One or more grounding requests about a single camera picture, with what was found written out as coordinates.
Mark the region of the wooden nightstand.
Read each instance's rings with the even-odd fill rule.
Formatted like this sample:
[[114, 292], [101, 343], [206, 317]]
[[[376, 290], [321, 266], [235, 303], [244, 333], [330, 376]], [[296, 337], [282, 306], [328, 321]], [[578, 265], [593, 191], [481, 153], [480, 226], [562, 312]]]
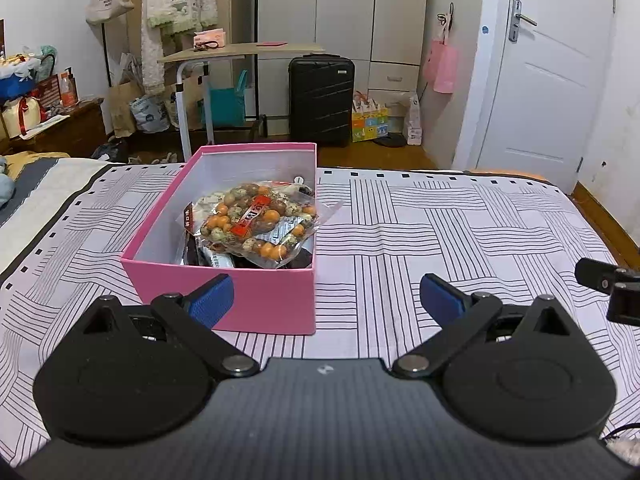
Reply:
[[3, 139], [1, 154], [61, 152], [72, 157], [90, 158], [107, 140], [102, 103], [102, 98], [81, 101], [70, 111], [69, 118], [43, 130], [32, 139]]

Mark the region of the teal shopping bag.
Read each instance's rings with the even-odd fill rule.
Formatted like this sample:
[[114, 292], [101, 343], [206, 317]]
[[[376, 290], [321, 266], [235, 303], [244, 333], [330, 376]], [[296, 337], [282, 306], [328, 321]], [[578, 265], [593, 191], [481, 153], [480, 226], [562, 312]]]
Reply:
[[232, 88], [210, 88], [210, 112], [215, 127], [243, 127], [245, 125], [245, 96], [248, 71], [242, 70]]

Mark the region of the beige wardrobe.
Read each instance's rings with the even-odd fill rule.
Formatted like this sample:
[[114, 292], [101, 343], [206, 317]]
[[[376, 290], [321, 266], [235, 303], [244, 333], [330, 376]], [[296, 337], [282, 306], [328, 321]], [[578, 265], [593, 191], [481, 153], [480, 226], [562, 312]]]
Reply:
[[[414, 91], [421, 103], [424, 151], [440, 168], [477, 164], [500, 0], [256, 0], [260, 41], [318, 44], [354, 62], [355, 84], [391, 106]], [[425, 78], [439, 15], [451, 16], [447, 63], [454, 88], [438, 93]]]

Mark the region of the pink storage box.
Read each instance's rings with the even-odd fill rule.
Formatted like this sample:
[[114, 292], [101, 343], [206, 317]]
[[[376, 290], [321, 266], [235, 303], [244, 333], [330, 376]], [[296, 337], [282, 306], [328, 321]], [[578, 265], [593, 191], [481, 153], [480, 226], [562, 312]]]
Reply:
[[182, 266], [181, 224], [188, 203], [240, 183], [302, 180], [317, 184], [317, 150], [312, 143], [205, 145], [179, 171], [156, 201], [122, 253], [120, 262], [145, 304], [165, 292], [192, 292], [221, 273], [233, 284], [232, 307], [215, 327], [227, 332], [312, 335], [314, 268], [226, 269]]

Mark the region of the mixed peanut snack bag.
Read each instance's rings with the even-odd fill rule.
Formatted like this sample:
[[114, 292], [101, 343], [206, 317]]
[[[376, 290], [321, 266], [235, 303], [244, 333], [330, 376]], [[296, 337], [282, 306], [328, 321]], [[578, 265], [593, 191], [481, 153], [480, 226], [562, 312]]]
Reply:
[[343, 206], [300, 182], [250, 181], [183, 209], [178, 263], [217, 269], [305, 269], [314, 234]]

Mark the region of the white door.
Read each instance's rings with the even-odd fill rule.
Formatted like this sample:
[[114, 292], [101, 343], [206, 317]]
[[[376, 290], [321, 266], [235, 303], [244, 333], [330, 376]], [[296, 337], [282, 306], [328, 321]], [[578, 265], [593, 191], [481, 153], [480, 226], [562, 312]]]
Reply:
[[509, 0], [477, 165], [572, 192], [603, 90], [614, 0]]

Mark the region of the colourful gift box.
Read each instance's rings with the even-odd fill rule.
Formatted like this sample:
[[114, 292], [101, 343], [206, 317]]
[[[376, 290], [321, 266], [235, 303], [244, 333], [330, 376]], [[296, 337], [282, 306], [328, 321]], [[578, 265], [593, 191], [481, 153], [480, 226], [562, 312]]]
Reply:
[[367, 142], [388, 135], [388, 108], [360, 91], [352, 99], [352, 142]]

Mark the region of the hanging cream cardigan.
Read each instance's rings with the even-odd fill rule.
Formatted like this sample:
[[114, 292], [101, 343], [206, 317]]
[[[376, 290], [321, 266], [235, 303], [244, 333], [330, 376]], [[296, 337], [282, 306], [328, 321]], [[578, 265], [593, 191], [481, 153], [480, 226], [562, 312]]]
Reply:
[[163, 36], [200, 32], [218, 24], [216, 0], [141, 0], [142, 84], [147, 94], [165, 88]]

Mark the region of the black suitcase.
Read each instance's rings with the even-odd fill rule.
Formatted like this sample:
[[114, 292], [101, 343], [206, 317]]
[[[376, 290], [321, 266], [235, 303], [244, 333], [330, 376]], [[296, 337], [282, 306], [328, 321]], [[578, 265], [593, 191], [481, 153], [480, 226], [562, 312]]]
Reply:
[[334, 54], [306, 54], [288, 66], [288, 132], [295, 142], [344, 148], [352, 140], [355, 64]]

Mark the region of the pink tissue box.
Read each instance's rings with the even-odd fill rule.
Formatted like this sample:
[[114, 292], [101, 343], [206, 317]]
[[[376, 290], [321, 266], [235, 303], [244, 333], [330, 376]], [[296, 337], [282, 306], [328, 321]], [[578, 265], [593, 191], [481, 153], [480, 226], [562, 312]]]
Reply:
[[214, 28], [196, 32], [193, 36], [193, 49], [195, 51], [216, 50], [226, 46], [226, 31], [223, 28]]

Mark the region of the rolling side table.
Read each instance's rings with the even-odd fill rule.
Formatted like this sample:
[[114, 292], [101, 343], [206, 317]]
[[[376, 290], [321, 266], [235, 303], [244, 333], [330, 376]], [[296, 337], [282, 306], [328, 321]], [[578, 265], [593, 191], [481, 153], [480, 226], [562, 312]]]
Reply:
[[221, 75], [223, 82], [230, 82], [232, 61], [260, 54], [282, 54], [286, 58], [294, 54], [323, 53], [320, 44], [296, 44], [295, 42], [246, 42], [245, 44], [227, 44], [225, 47], [206, 50], [186, 49], [164, 56], [158, 62], [163, 65], [176, 64], [176, 107], [183, 159], [187, 162], [192, 156], [192, 145], [186, 101], [184, 100], [183, 73], [201, 65], [202, 96], [205, 103], [205, 127], [209, 144], [215, 143], [213, 118], [210, 114], [209, 90], [213, 76]]

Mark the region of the striped white bedsheet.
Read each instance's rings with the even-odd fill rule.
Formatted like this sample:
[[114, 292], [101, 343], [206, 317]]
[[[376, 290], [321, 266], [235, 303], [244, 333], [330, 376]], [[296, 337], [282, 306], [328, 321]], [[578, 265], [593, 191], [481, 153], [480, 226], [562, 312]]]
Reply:
[[[104, 294], [139, 300], [120, 257], [179, 172], [46, 158], [21, 172], [1, 211], [1, 454], [21, 463], [48, 440], [32, 398], [41, 362]], [[613, 375], [608, 429], [639, 419], [639, 332], [608, 322], [608, 297], [580, 286], [578, 260], [612, 256], [570, 199], [509, 178], [326, 169], [318, 195], [337, 212], [316, 238], [316, 330], [228, 333], [255, 360], [391, 361], [434, 335], [423, 275], [507, 304], [559, 299]]]

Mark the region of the white floral paper bag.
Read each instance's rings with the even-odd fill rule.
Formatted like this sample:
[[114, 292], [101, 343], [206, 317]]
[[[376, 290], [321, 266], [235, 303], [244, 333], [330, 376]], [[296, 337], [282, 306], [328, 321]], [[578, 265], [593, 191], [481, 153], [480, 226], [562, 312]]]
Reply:
[[416, 92], [412, 92], [406, 101], [406, 114], [402, 133], [408, 145], [422, 144], [422, 125], [420, 101]]

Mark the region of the pink hanging bag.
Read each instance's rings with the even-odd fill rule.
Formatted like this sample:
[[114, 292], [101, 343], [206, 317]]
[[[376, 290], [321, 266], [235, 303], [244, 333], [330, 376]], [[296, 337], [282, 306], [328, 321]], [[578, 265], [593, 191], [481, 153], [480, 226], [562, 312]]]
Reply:
[[423, 76], [429, 87], [440, 94], [453, 94], [456, 85], [459, 53], [442, 40], [433, 40], [428, 51]]

